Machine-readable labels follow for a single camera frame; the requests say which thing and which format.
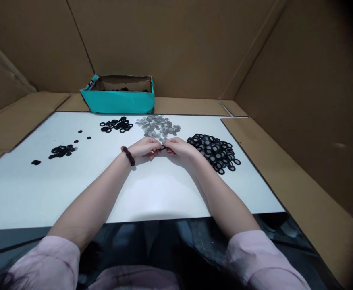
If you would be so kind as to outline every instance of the white table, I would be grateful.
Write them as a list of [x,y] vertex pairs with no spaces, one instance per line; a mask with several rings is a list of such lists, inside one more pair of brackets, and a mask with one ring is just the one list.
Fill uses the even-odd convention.
[[[105,133],[99,123],[121,116],[56,112],[12,152],[0,159],[0,229],[52,226],[66,207],[96,179],[120,153],[143,137],[135,124],[143,116],[127,115],[134,127],[125,133]],[[233,144],[242,164],[225,169],[223,180],[252,213],[282,212],[283,207],[238,146],[221,118],[167,116],[180,125],[178,137],[213,135]],[[73,144],[71,156],[48,159],[58,145]],[[41,160],[35,166],[31,162]],[[185,164],[166,152],[132,169],[108,218],[112,222],[208,217],[210,213]]]

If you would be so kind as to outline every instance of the pink shirt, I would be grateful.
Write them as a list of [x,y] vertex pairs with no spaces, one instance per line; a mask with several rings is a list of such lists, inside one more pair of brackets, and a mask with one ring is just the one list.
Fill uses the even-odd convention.
[[[9,270],[14,278],[27,276],[17,288],[76,289],[80,250],[72,242],[47,236]],[[236,234],[226,251],[226,265],[252,289],[310,289],[307,282],[263,231]],[[149,266],[120,266],[104,270],[89,290],[179,289],[174,273]]]

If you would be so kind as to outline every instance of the beaded bracelet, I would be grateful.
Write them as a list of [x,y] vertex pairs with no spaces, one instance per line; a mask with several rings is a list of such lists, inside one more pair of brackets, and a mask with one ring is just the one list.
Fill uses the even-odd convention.
[[128,151],[127,147],[122,146],[121,151],[125,153],[128,160],[131,162],[131,166],[135,166],[135,159],[132,157],[131,153]]

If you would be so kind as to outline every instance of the hand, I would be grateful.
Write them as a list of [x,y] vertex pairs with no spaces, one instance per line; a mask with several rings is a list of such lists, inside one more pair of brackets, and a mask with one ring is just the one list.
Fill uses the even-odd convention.
[[201,155],[193,145],[190,145],[178,137],[164,141],[163,145],[167,147],[167,153],[173,156],[193,157],[195,155]]
[[128,151],[134,159],[147,155],[150,157],[150,160],[153,160],[154,157],[160,153],[159,149],[161,147],[162,145],[158,140],[151,137],[144,137],[128,147]]

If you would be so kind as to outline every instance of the teal box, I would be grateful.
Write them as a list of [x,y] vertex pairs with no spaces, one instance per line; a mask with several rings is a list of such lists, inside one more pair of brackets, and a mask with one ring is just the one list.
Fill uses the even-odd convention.
[[80,89],[80,93],[95,113],[150,114],[155,106],[151,76],[95,75],[86,88]]

